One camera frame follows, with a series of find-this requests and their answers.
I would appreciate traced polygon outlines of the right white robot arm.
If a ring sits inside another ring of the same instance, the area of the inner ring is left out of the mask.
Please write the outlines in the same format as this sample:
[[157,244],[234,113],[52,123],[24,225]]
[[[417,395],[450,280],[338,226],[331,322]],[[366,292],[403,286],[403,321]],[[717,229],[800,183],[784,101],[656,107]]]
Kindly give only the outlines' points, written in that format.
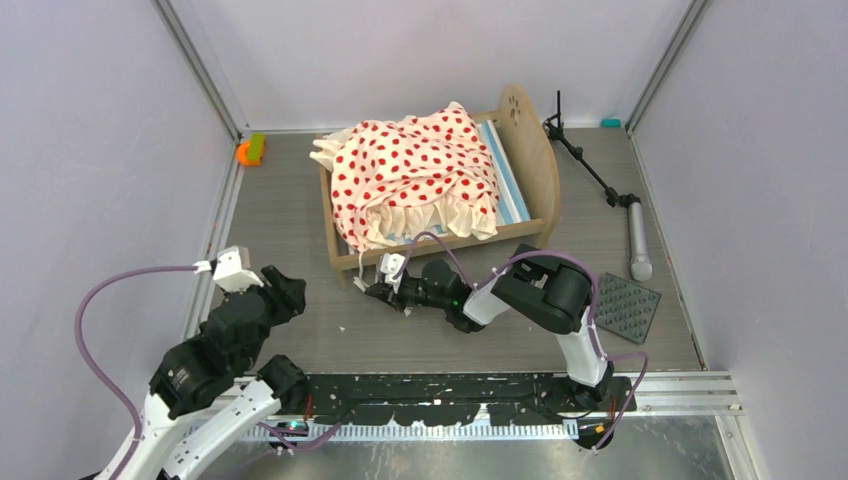
[[555,336],[566,360],[566,386],[577,406],[596,410],[610,398],[614,364],[601,347],[594,320],[600,282],[562,252],[522,244],[477,284],[443,260],[427,263],[414,276],[404,256],[384,254],[375,281],[358,286],[399,312],[413,307],[441,310],[464,333],[478,332],[508,311],[517,312]]

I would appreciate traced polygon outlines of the blue striped mattress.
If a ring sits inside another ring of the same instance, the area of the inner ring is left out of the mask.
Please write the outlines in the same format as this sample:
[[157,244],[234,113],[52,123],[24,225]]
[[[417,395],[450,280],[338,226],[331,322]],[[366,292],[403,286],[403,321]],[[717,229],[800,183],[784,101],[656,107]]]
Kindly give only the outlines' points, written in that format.
[[477,128],[481,134],[482,142],[491,151],[496,171],[500,192],[497,205],[498,213],[496,214],[497,226],[503,227],[530,221],[532,217],[521,193],[517,177],[503,149],[494,122],[486,120],[479,123]]

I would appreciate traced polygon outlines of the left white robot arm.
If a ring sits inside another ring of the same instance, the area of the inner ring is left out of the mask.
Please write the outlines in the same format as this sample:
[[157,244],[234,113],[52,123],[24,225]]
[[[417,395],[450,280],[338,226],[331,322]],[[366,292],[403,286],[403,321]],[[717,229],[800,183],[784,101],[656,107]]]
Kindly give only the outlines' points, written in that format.
[[197,477],[254,424],[277,411],[299,412],[307,404],[305,373],[288,357],[275,355],[228,407],[194,434],[188,432],[200,413],[255,367],[272,329],[304,312],[307,286],[273,265],[253,272],[246,248],[239,246],[189,269],[210,274],[223,300],[195,335],[164,354],[152,375],[141,430],[132,441],[135,451],[121,479]]

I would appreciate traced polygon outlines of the wooden pet bed frame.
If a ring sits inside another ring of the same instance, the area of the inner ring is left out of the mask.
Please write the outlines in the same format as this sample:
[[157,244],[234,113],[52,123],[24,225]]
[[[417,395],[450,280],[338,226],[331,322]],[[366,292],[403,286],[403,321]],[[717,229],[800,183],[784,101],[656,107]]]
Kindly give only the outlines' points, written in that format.
[[[546,246],[560,215],[559,172],[552,147],[545,136],[542,123],[527,92],[517,84],[508,85],[504,88],[496,109],[477,114],[468,112],[468,114],[476,120],[494,121],[532,219],[528,222],[508,225],[499,230],[493,238],[483,241],[449,239],[433,234],[452,248],[476,246],[487,242],[525,236],[531,237],[536,247]],[[320,165],[319,167],[321,202],[327,233],[328,256],[331,263],[330,249],[336,244],[334,239],[336,233],[329,224],[325,212],[326,196],[322,191],[321,180],[324,170]],[[417,234],[410,243],[387,249],[381,255],[399,253],[406,249],[411,249],[417,255],[432,252],[434,245],[423,238],[424,232],[427,231]],[[370,263],[365,265],[376,263],[380,256],[374,257]]]

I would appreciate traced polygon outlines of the strawberry print ruffled blanket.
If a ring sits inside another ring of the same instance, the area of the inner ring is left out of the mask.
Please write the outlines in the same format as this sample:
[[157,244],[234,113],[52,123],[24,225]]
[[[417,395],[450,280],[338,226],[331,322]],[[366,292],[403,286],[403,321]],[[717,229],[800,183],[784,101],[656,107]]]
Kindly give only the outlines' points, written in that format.
[[496,224],[496,171],[477,128],[484,121],[452,102],[428,116],[364,120],[313,140],[337,271],[360,269],[422,231],[483,241],[506,227]]

